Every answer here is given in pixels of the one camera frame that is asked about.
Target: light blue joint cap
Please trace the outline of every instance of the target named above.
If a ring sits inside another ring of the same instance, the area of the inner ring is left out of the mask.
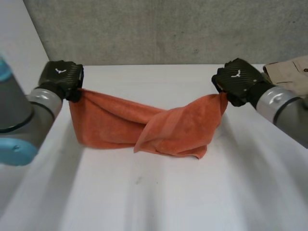
[[[13,166],[30,164],[38,149],[31,143],[15,139],[0,138],[0,163]]]
[[[7,63],[0,55],[0,82],[8,80],[11,75],[12,75],[11,68],[7,65]]]

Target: fabric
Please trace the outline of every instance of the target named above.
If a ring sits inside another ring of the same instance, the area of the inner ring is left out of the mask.
[[[88,147],[202,158],[227,104],[225,94],[212,94],[163,110],[82,89],[70,111],[77,139]]]
[[[265,70],[273,84],[299,96],[308,96],[308,55],[265,65]]]

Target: towel fold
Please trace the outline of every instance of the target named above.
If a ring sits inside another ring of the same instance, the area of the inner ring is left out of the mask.
[[[225,94],[211,94],[163,110],[82,89],[70,111],[77,139],[88,147],[202,158],[227,104]]]

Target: gray wall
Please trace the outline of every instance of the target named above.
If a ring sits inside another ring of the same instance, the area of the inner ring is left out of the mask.
[[[252,63],[308,54],[307,0],[24,0],[51,60]]]

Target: white table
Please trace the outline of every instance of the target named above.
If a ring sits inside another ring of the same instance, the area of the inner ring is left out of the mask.
[[[214,93],[218,67],[86,66],[84,88],[169,109]],[[1,231],[304,231],[308,151],[231,104],[201,160],[84,148],[65,102],[35,161],[0,168],[0,192]]]

